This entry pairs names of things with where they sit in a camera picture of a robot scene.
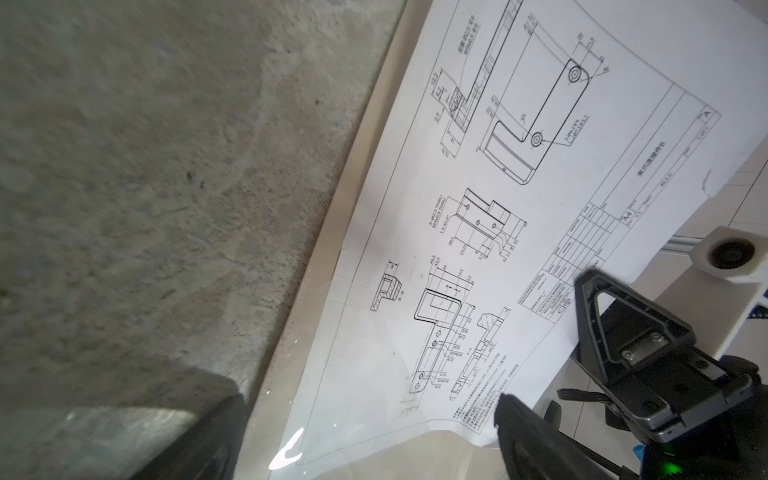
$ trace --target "sheet of paper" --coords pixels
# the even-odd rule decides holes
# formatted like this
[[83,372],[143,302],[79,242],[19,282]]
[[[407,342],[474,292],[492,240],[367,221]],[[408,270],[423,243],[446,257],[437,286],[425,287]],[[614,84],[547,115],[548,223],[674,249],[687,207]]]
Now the sheet of paper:
[[579,273],[632,281],[737,170],[768,126],[768,31],[669,4],[435,2],[274,478],[434,429],[493,442],[499,393],[532,405],[577,342]]

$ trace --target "green light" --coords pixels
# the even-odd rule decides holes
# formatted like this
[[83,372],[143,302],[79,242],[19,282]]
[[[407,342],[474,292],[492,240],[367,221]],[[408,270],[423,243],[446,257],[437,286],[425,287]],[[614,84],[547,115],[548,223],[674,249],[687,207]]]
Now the green light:
[[675,473],[681,473],[683,469],[679,465],[675,465],[674,463],[665,463],[662,465],[662,470],[664,470],[664,473],[667,475],[672,475]]

